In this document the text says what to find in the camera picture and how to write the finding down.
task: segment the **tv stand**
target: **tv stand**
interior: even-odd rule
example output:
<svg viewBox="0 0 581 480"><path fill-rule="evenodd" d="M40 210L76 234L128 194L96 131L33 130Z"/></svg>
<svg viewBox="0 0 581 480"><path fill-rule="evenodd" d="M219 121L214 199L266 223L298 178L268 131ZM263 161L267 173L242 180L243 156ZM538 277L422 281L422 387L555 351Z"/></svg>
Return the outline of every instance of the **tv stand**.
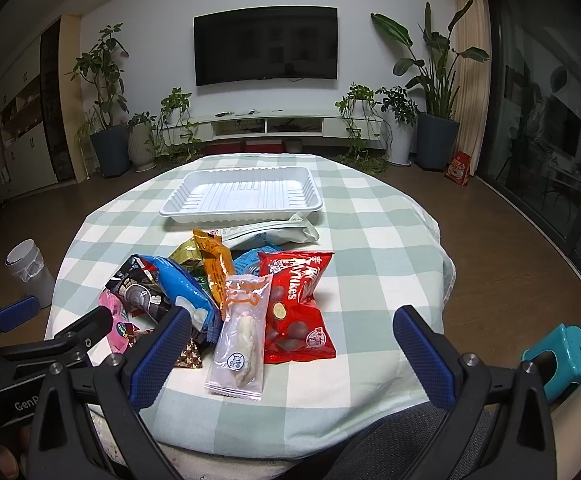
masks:
<svg viewBox="0 0 581 480"><path fill-rule="evenodd" d="M355 125L364 139L375 140L380 133L381 121L377 118L366 120L354 117ZM191 117L195 137L210 142L227 139L254 139L257 137L310 137L317 141L320 137L346 139L350 135L349 126L339 111L331 110L267 110L254 113ZM179 126L167 128L164 140L168 145L183 144L188 131Z"/></svg>

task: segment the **white snack package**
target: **white snack package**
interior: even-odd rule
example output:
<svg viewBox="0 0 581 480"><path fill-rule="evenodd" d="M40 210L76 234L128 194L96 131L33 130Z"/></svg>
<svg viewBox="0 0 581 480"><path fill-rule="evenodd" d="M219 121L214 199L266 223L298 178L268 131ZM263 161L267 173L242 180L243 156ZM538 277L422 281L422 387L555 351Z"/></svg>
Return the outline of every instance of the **white snack package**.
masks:
<svg viewBox="0 0 581 480"><path fill-rule="evenodd" d="M262 399L264 334L272 274L226 277L226 319L206 388L241 399Z"/></svg>
<svg viewBox="0 0 581 480"><path fill-rule="evenodd" d="M220 235L221 242L231 251L254 249L266 244L281 245L286 242L303 244L319 240L319 234L313 224L297 213L288 220L226 227L210 231L210 234Z"/></svg>

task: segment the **dark blue plant pot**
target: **dark blue plant pot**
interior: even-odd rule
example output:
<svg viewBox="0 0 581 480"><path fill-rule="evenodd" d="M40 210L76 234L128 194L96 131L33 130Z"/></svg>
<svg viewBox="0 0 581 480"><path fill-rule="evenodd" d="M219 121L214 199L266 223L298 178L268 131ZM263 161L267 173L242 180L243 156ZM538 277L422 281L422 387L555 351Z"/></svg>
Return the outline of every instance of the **dark blue plant pot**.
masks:
<svg viewBox="0 0 581 480"><path fill-rule="evenodd" d="M459 123L420 112L417 115L417 156L423 170L444 171L452 155Z"/></svg>
<svg viewBox="0 0 581 480"><path fill-rule="evenodd" d="M104 178L120 176L130 169L126 126L117 124L91 135L91 140Z"/></svg>

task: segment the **blue gripper pad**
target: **blue gripper pad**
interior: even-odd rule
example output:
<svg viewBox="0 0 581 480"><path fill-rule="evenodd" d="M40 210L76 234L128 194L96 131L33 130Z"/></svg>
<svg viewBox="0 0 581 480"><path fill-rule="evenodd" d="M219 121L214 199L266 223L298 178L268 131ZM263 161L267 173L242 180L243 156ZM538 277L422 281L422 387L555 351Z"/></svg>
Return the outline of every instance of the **blue gripper pad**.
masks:
<svg viewBox="0 0 581 480"><path fill-rule="evenodd" d="M0 332L9 332L13 328L32 319L40 312L40 302L34 296L28 296L3 309L0 309Z"/></svg>
<svg viewBox="0 0 581 480"><path fill-rule="evenodd" d="M177 310L176 316L153 343L153 346L130 376L128 400L136 412L155 402L157 394L173 369L174 363L190 339L192 330L190 314L185 308Z"/></svg>
<svg viewBox="0 0 581 480"><path fill-rule="evenodd" d="M393 334L431 403L448 411L455 405L456 400L453 373L424 334L420 324L413 319L414 316L419 318L428 332L434 334L410 305L395 311Z"/></svg>

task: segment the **checkered tablecloth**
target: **checkered tablecloth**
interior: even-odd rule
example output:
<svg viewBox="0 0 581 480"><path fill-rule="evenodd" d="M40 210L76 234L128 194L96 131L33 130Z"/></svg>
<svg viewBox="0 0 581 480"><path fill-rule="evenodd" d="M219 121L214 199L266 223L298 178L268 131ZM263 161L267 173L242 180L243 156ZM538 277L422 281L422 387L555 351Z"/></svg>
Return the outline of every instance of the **checkered tablecloth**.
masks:
<svg viewBox="0 0 581 480"><path fill-rule="evenodd" d="M57 279L46 336L97 306L129 255L168 256L190 229L158 211L192 170L299 165L324 199L309 219L333 250L315 299L336 359L266 365L261 402L209 394L204 368L176 368L141 416L158 442L244 458L298 458L336 444L373 421L427 400L395 342L392 314L412 304L436 332L455 281L437 222L413 199L379 180L313 155L207 156L168 171L91 213ZM100 362L106 340L91 351Z"/></svg>

